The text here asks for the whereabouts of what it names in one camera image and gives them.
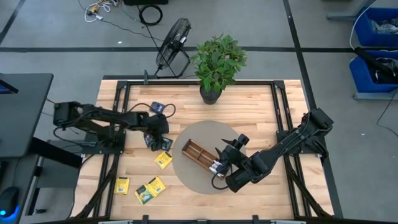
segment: wooden tray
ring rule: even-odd
[[[203,167],[208,172],[214,174],[209,167],[211,167],[214,161],[218,158],[210,152],[206,151],[198,144],[194,143],[191,139],[189,139],[182,148],[182,154],[195,161],[197,164],[199,164],[199,166]]]

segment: gray floor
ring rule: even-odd
[[[81,0],[87,6],[94,0]],[[325,19],[328,12],[352,9],[360,1],[289,0],[302,47],[349,47],[352,23]],[[0,1],[0,30],[6,25],[16,0]],[[396,0],[379,0],[377,6],[398,7]],[[192,30],[186,46],[196,46],[210,36],[230,34],[242,46],[293,47],[281,0],[170,0],[161,6],[163,21],[151,31],[164,38],[180,17],[189,18]],[[135,7],[125,7],[137,15]],[[136,32],[147,32],[129,20],[120,8],[103,13],[104,19]],[[109,24],[86,23],[77,0],[28,0],[0,47],[153,47],[150,39],[119,30]],[[248,67],[237,78],[301,79],[295,53],[248,52]],[[54,81],[49,98],[55,101],[95,103],[103,75],[139,75],[155,70],[155,52],[98,53],[0,53],[0,72],[50,72]],[[327,136],[332,169],[345,218],[396,221],[398,196],[398,139],[376,126],[386,101],[355,101],[355,85],[349,70],[353,54],[305,53],[304,59],[317,105],[335,121]],[[183,58],[177,57],[178,70]],[[189,67],[185,76],[192,75]],[[398,131],[398,105],[391,104],[382,124]],[[44,111],[52,113],[51,105]],[[42,115],[36,131],[41,139],[53,139],[52,118]],[[68,139],[81,139],[71,131]],[[65,218],[72,204],[72,190],[47,189],[38,207],[48,213],[25,217],[24,223]]]

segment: blue container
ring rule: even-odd
[[[355,31],[363,46],[398,47],[398,34],[378,34],[371,20],[385,21],[398,18],[398,9],[370,8],[357,21]]]
[[[381,50],[367,50],[366,52],[375,58],[385,57],[398,60],[398,52],[387,52]],[[352,60],[349,64],[349,68],[351,69],[356,89],[359,93],[389,93],[395,88],[398,88],[398,84],[374,83],[369,72],[368,65],[366,65],[366,62],[361,57],[356,57]]]

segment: wooden tabletop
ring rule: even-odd
[[[112,108],[117,82],[117,80],[101,82],[97,106]],[[292,121],[294,126],[297,126],[303,114],[308,112],[301,82],[300,80],[285,80],[285,86]],[[131,87],[128,108],[136,103],[151,104],[153,101],[163,104],[173,103],[177,107],[176,114],[168,119],[170,133],[165,135],[167,138],[175,140],[178,134],[190,124],[214,120],[226,123],[238,134],[243,133],[250,138],[246,146],[247,156],[258,150],[269,149],[277,143],[275,136],[277,121],[271,88],[267,85],[227,86],[215,105],[204,104],[198,85]],[[148,108],[138,106],[134,111],[148,111]],[[171,112],[171,107],[164,111],[166,115]],[[282,117],[284,127],[287,129],[284,114]],[[155,164],[154,159],[160,153],[160,151],[152,152],[146,148],[141,132],[127,132],[126,148],[119,161],[118,176],[130,178],[129,193],[114,195],[112,219],[141,219],[143,215],[149,215],[151,220],[242,220],[252,219],[253,215],[259,215],[260,219],[293,218],[282,158],[277,161],[271,174],[258,184],[248,183],[238,193],[226,191],[216,195],[202,195],[181,183],[175,175],[172,163],[165,169]],[[101,155],[95,155],[81,168],[72,216],[84,207],[95,192],[102,158]],[[320,159],[315,154],[302,154],[300,158],[307,189],[323,209],[332,214],[333,209]],[[160,177],[167,189],[157,198],[141,205],[134,191],[155,176]],[[303,215],[298,188],[296,188],[296,194],[300,214]]]

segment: black fan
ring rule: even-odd
[[[156,57],[156,64],[158,66],[155,72],[156,78],[178,78],[183,75],[184,71],[187,69],[188,65],[191,62],[187,53],[182,49],[184,43],[187,41],[187,36],[190,29],[191,23],[188,19],[184,18],[179,19],[170,29]],[[179,52],[182,52],[188,59],[187,64],[180,72],[180,74],[167,77],[158,77],[157,73],[161,69],[169,67],[170,64],[173,62],[173,59]]]

